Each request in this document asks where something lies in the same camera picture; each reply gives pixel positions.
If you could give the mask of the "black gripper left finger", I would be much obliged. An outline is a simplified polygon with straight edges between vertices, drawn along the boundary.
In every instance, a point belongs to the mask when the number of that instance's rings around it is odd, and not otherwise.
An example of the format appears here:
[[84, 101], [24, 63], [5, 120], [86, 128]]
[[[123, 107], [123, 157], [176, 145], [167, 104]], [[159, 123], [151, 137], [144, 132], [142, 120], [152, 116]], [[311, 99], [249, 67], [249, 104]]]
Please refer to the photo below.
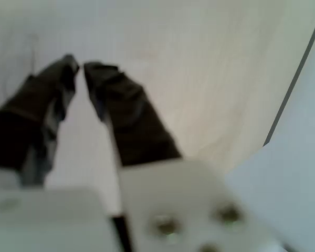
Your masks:
[[57, 133], [75, 95], [71, 54], [29, 75], [0, 106], [0, 186], [42, 186], [53, 168]]

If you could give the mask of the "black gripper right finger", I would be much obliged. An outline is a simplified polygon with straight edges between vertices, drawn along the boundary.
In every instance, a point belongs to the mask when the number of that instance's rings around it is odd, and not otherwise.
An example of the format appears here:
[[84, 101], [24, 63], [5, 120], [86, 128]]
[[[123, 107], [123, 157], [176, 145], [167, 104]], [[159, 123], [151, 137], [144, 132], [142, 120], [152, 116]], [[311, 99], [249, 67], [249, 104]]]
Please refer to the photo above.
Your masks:
[[90, 101], [111, 131], [122, 166], [181, 158], [144, 88], [117, 66], [83, 66]]

